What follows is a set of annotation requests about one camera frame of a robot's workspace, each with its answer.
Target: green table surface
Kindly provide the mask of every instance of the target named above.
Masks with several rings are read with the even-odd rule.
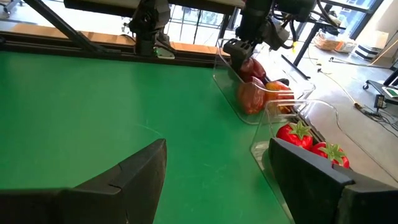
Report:
[[[212,69],[0,52],[0,189],[74,187],[157,138],[154,223],[288,223]]]

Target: tomato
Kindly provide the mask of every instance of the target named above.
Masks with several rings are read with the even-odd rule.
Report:
[[[266,71],[256,59],[248,58],[241,66],[239,77],[244,82],[251,82],[251,77],[263,80],[266,77]]]
[[[265,105],[264,84],[256,78],[251,77],[251,82],[242,83],[238,88],[238,101],[246,114],[257,114]]]
[[[289,123],[279,128],[276,137],[310,150],[312,147],[310,129],[310,127],[304,126],[302,121],[299,121],[297,124]]]
[[[311,151],[316,155],[325,157],[344,168],[349,169],[349,160],[344,151],[337,144],[329,144],[327,142],[320,142],[311,148]]]

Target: plastic container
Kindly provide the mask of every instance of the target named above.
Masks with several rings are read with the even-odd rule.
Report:
[[[244,82],[238,74],[231,68],[229,61],[230,57],[223,52],[222,46],[227,42],[226,39],[217,41],[217,53],[215,59],[215,66],[213,70],[213,78],[228,100],[235,113],[247,124],[259,124],[262,112],[258,114],[246,114],[237,99],[237,92],[240,85]],[[253,57],[258,60],[266,70],[267,77],[273,81],[280,78],[287,78],[290,82],[289,91],[270,91],[256,85],[256,88],[268,93],[278,93],[279,96],[293,96],[294,99],[306,99],[315,90],[315,85],[309,81],[304,80],[297,71],[292,68],[280,54],[264,52],[268,48],[265,45],[258,45],[254,51]]]
[[[289,114],[283,114],[279,109],[281,106],[292,107],[294,110]],[[266,104],[250,150],[278,202],[292,223],[294,221],[289,208],[272,175],[268,145],[269,140],[275,137],[280,127],[288,122],[297,122],[298,120],[304,121],[306,125],[311,127],[314,144],[326,140],[329,143],[340,145],[349,159],[351,169],[355,172],[395,187],[398,186],[398,183],[357,145],[355,139],[344,131],[344,127],[339,123],[338,112],[333,106],[320,100],[269,101]]]

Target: wire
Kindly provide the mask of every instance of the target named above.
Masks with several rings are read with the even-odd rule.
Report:
[[[395,131],[398,131],[398,127],[395,127],[394,124],[391,123],[391,121],[386,118],[385,116],[383,116],[381,113],[382,112],[377,112],[372,110],[371,108],[369,108],[368,106],[364,105],[364,107],[359,110],[363,115],[367,116],[368,118],[370,118],[371,120],[379,123],[385,130],[387,130],[388,132],[390,132],[392,135],[394,135],[396,138],[398,138],[398,135],[394,132],[392,132],[390,129],[388,129],[385,125],[383,125],[383,123],[388,124],[392,129],[394,129]]]
[[[291,19],[289,22],[290,30],[292,31],[292,36],[293,36],[293,42],[297,41],[297,33],[296,30],[294,29],[294,19]]]
[[[322,17],[322,18],[325,18],[325,16],[324,16],[322,13],[317,12],[317,11],[315,11],[315,10],[312,10],[311,13],[314,13],[314,14],[316,14],[316,15]]]
[[[333,21],[333,19],[331,19],[331,18],[329,17],[329,14],[328,14],[328,13],[326,12],[326,10],[322,7],[322,5],[321,5],[321,0],[317,0],[317,4],[318,4],[318,7],[319,7],[319,9],[321,10],[323,16],[325,16],[326,21],[328,21],[328,22],[330,23],[330,25],[332,25],[332,26],[338,28],[337,23],[336,23],[335,21]]]
[[[308,53],[308,57],[309,57],[311,63],[312,63],[314,66],[319,66],[318,64],[315,64],[315,63],[312,61],[311,56],[310,56],[310,51],[309,51],[309,49],[307,50],[307,53]],[[385,127],[385,126],[383,125],[383,123],[386,123],[386,124],[388,124],[392,129],[394,129],[395,131],[398,132],[398,127],[397,127],[396,125],[392,124],[391,121],[390,121],[388,118],[386,118],[385,116],[383,116],[381,113],[384,113],[384,114],[388,115],[390,118],[393,118],[392,115],[390,115],[390,114],[388,114],[388,113],[386,113],[386,112],[383,112],[383,111],[380,111],[380,112],[378,112],[378,111],[373,111],[371,108],[369,108],[369,107],[366,106],[366,105],[361,106],[361,105],[360,105],[359,103],[357,103],[357,102],[355,101],[355,99],[344,89],[344,87],[342,87],[334,78],[332,78],[331,76],[329,76],[329,74],[331,74],[331,73],[325,73],[325,72],[323,72],[320,68],[318,68],[318,72],[320,72],[320,73],[326,75],[330,80],[332,80],[333,82],[335,82],[335,83],[344,91],[344,93],[348,96],[348,98],[350,98],[350,100],[354,103],[354,107],[355,107],[358,111],[360,111],[363,115],[367,116],[367,117],[370,118],[371,120],[373,120],[373,121],[379,123],[386,131],[390,132],[390,133],[393,134],[396,138],[398,138],[398,135],[397,135],[396,133],[392,132],[390,129],[388,129],[387,127]]]
[[[278,36],[278,32],[276,30],[276,26],[275,24],[272,22],[272,19],[270,17],[268,17],[268,21],[272,27],[272,31],[276,34],[276,39],[278,40],[279,44],[281,47],[283,47],[284,49],[292,49],[294,47],[294,43],[291,46],[287,46],[284,44],[284,42],[280,39],[280,37]]]
[[[276,0],[272,0],[272,4],[271,4],[271,15],[274,16],[275,19],[280,20],[280,21],[287,20],[287,18],[284,17],[283,15],[277,15],[277,14],[275,14],[275,5],[276,5]]]

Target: plastic tomato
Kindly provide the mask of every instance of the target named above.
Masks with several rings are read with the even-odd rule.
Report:
[[[310,134],[310,130],[311,128],[304,126],[302,121],[299,121],[297,124],[289,123],[279,128],[276,137],[306,150],[311,150],[312,135]]]
[[[344,168],[349,169],[349,160],[344,151],[337,144],[329,144],[327,142],[320,142],[311,148],[311,151],[316,155],[325,157]]]

